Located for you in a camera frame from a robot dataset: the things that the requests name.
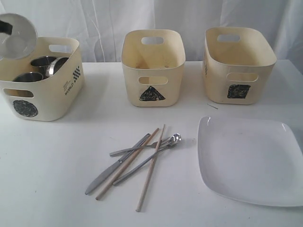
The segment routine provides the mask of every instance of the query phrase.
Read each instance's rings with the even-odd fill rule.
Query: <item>handle cutout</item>
[[[16,90],[16,89],[3,89],[4,93],[8,96],[24,97],[24,98],[33,98],[34,94],[27,90]]]
[[[234,82],[255,82],[258,79],[257,73],[235,73],[227,74],[227,79]]]
[[[234,42],[237,43],[240,41],[239,35],[219,35],[217,38],[218,42]]]
[[[141,43],[144,45],[162,44],[162,43],[164,43],[164,39],[162,37],[143,37],[141,39]]]
[[[51,52],[60,52],[60,53],[71,53],[72,49],[69,45],[49,45],[49,50]]]
[[[166,77],[140,77],[140,84],[162,85],[167,84],[169,80]]]

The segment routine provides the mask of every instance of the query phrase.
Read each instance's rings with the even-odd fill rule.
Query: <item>white tabletop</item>
[[[278,61],[262,99],[254,105],[221,105],[204,94],[201,62],[187,62],[179,101],[164,108],[138,108],[126,97],[120,63],[84,63],[86,84],[69,112],[54,122],[15,117],[0,98],[0,226],[118,227],[303,225],[303,208],[272,208],[216,195],[202,182],[196,137],[206,115],[272,119],[290,126],[303,149],[303,76],[290,61]],[[180,133],[178,148],[156,163],[143,212],[135,212],[148,165],[102,201],[84,195],[87,186],[117,158],[166,124]],[[137,165],[153,152],[144,150]]]

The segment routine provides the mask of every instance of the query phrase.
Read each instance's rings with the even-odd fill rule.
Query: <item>wooden chopstick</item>
[[[142,146],[147,145],[151,139],[156,135],[156,133],[159,131],[159,128],[157,128],[152,135],[142,144]],[[109,188],[113,185],[113,182],[116,181],[116,179],[119,178],[119,176],[128,168],[128,166],[131,164],[131,162],[138,156],[138,154],[142,151],[143,149],[138,149],[136,150],[122,165],[122,167],[118,170],[116,175],[108,182],[108,184],[104,187],[104,189],[100,192],[100,194],[96,197],[96,200],[100,200],[101,197],[109,190]]]
[[[163,129],[162,129],[161,135],[159,137],[155,152],[158,151],[159,146],[161,144],[164,129],[165,129],[165,124],[163,125]],[[151,181],[151,177],[152,177],[151,175],[152,175],[153,169],[155,167],[156,160],[157,160],[157,155],[151,160],[150,168],[148,170],[148,174],[147,174],[147,177],[146,177],[146,180],[145,180],[145,184],[144,184],[144,187],[143,187],[143,190],[142,190],[142,193],[141,193],[141,197],[140,197],[137,209],[136,209],[137,212],[141,212],[141,208],[142,208],[142,205],[143,205],[143,202],[144,202],[144,198],[145,198],[145,195],[146,195],[146,192],[147,192],[148,185]]]

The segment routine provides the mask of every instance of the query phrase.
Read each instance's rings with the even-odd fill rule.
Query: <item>storage bin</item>
[[[277,58],[257,30],[214,27],[205,33],[203,79],[209,99],[225,104],[258,101]]]
[[[50,45],[70,46],[72,52],[52,52]],[[69,57],[50,78],[37,82],[12,82],[21,73],[34,71],[30,62],[40,56]],[[79,42],[70,38],[39,37],[26,58],[0,61],[0,91],[19,118],[53,121],[62,117],[84,82]]]
[[[162,43],[143,44],[159,37]],[[136,30],[125,36],[122,67],[129,101],[135,106],[170,106],[179,98],[185,63],[181,36],[172,30]]]

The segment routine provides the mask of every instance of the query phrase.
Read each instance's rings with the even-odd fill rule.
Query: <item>knife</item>
[[[135,147],[141,146],[151,135],[147,133],[141,140],[139,140],[135,145]],[[109,168],[104,170],[90,185],[85,191],[85,194],[88,195],[93,192],[100,184],[102,184],[134,151],[128,152],[123,155],[118,161],[112,164]]]

